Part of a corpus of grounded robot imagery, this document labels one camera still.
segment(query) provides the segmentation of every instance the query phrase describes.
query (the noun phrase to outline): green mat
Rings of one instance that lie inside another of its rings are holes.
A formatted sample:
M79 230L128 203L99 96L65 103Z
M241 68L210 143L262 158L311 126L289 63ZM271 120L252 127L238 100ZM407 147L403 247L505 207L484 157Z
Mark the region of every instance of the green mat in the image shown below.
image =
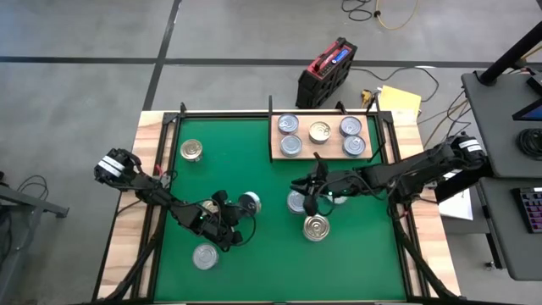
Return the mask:
M369 120L373 150L377 137ZM331 230L321 242L302 234L304 215L286 207L290 181L306 175L311 160L268 159L265 119L188 119L179 145L195 138L203 145L198 163L177 157L179 177L172 193L188 201L226 190L236 201L245 191L262 200L254 238L221 252L216 266L201 271L192 253L201 237L168 216L158 271L156 301L339 301L404 300L405 292L386 203L372 197L349 198L329 216ZM328 161L329 169L349 169L360 160ZM244 237L251 219L238 226Z

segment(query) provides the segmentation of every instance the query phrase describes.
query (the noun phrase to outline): white paper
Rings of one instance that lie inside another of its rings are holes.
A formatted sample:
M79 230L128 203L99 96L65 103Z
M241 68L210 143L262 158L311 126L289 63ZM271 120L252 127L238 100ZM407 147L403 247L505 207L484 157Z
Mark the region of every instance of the white paper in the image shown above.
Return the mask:
M453 177L448 173L445 178ZM454 197L448 198L439 204L440 215L458 219L473 220L473 209L471 207L471 193L468 189L457 193Z

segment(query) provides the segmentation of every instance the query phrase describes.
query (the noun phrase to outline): white label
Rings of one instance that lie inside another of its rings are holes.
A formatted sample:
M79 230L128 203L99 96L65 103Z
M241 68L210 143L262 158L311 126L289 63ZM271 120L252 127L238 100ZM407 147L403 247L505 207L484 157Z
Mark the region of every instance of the white label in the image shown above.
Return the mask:
M471 147L467 147L467 150L469 152L473 152L475 150L482 150L482 147L480 145L474 145L474 146L471 146Z
M459 143L459 148L465 148L467 146L478 145L478 144L479 144L478 140L468 140L468 141L464 141L464 142Z
M120 172L116 170L113 166L103 162L103 160L100 160L100 162L98 162L98 165L101 166L103 169L107 170L109 173L120 177Z
M110 157L108 157L108 156L105 156L105 157L103 157L102 160L105 161L105 162L107 162L107 163L109 163L110 165L113 165L114 168L116 168L116 169L118 169L118 170L120 170L120 171L124 170L124 165L123 165L123 164L120 164L119 162L117 162L117 161L116 161L115 159L113 159L113 158L110 158Z

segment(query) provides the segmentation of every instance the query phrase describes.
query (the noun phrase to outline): yellow cable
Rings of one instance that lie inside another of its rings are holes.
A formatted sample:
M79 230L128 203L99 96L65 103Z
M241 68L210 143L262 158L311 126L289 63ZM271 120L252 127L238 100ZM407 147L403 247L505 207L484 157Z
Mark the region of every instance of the yellow cable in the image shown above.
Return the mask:
M540 49L542 49L542 46L539 46L539 47L536 47L534 49L532 49L531 51L527 52L525 55L522 56L522 59L527 59L527 57L535 54L536 52L540 51Z
M375 11L379 11L379 2L380 0L376 0L376 9ZM382 18L380 18L380 15L377 15L376 18L379 20L379 23L386 29L386 30L390 30L390 31L395 31L395 30L399 30L400 28L402 28L403 26L407 25L407 23L410 21L410 19L412 19L412 17L414 17L414 15L416 14L416 12L418 11L418 3L419 3L419 0L416 0L416 5L414 6L414 10L412 11L412 14L410 15L410 17L408 17L408 19L405 21L404 24L400 25L400 26L397 26L395 28L392 28L392 27L389 27L387 25L384 24L384 21L382 21Z

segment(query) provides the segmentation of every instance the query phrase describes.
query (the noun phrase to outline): black metal frame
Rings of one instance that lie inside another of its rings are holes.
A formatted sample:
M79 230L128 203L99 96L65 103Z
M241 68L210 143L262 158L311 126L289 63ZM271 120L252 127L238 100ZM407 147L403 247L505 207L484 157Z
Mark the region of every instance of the black metal frame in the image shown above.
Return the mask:
M163 160L163 150L165 148L166 144L166 135L168 132L168 128L171 125L174 125L173 129L173 140L172 145L169 152L169 164L168 164L168 170L174 169L175 165L175 159L177 156L176 148L179 145L179 139L180 139L180 131L182 127L182 122L185 119L267 119L269 121L269 133L268 133L268 145L269 145L269 161L273 162L272 156L271 156L271 146L270 146L270 138L271 138L271 117L272 115L276 114L285 114L285 113L293 113L296 115L310 115L310 114L318 114L318 115L337 115L337 114L346 114L346 110L344 109L344 106L342 106L341 103L338 103L337 109L330 109L330 110L292 110L292 111L274 111L273 110L273 99L271 96L269 96L269 108L268 111L224 111L224 112L189 112L186 110L186 106L182 103L180 105L180 111L174 112L174 113L164 113L163 115L163 121L162 121L162 129L160 131L160 137L158 142L158 149L157 149L157 156L155 159L155 164L161 164ZM367 115L368 117L372 117L374 119L375 125L376 125L376 131L377 131L377 138L379 142L379 148L378 150L373 154L372 158L374 158L379 153L381 154L381 158L383 162L388 163L389 160L387 158L386 153L386 140L384 135L384 125L387 127L388 132L390 134L390 146L393 153L394 160L400 160L401 155L399 154L399 145L397 142L396 134L395 134L395 126L393 122L393 118L391 115L391 112L389 111L380 111L379 109L374 111L365 111L365 110L356 110L351 111L349 114L363 114ZM146 216L144 218L144 223L142 227L142 233L141 233L141 242L138 253L144 254L145 246L148 243L148 237L150 235L151 230L151 220L152 216L154 215L154 208L148 207L146 210ZM155 290L156 290L156 284L157 284L157 277L158 277L158 269L159 269L159 262L160 262L160 255L162 251L162 245L163 245L163 233L164 233L164 227L165 227L165 220L167 216L167 211L162 209L160 210L159 218L158 218L158 224L155 231L156 236L156 243L154 245L154 255L152 258L152 266L151 266L151 274L150 274L150 280L149 280L149 286L147 288L147 296L146 297L140 297L140 284L141 284L141 271L139 270L139 274L136 276L136 280L134 281L134 284L132 285L132 291L130 293L130 301L142 301L142 302L154 302L154 296L155 296ZM416 225L414 223L414 218L412 216L412 213L409 213L406 217L407 226L408 226L408 237L412 241L414 247L418 252L421 252L421 248L419 246L419 240L418 240L418 234L416 232ZM395 221L392 222L394 225L394 233L395 233L395 244L397 247L398 252L398 258L401 266L401 274L403 279L403 285L405 288L405 294L406 299L411 299L414 296L413 290L412 290L412 280L411 276L408 270L408 262L407 262L407 252L405 248L402 246L400 239L398 237L399 229L397 227L397 224ZM111 227L110 235L113 234L113 228L114 228L114 221L113 225ZM103 269L105 267L105 261L107 259L108 251L104 254L103 261L102 261L102 267L99 272L99 276L97 278L96 283L96 289L94 291L94 295L92 297L92 301L96 301L97 299L97 293L99 292L99 286L101 284L102 280L102 274ZM421 287L421 293L422 297L429 297L429 286L427 284L427 281L425 280L423 273L420 269L418 269L418 281L420 283ZM366 302L353 302L352 304L367 304Z

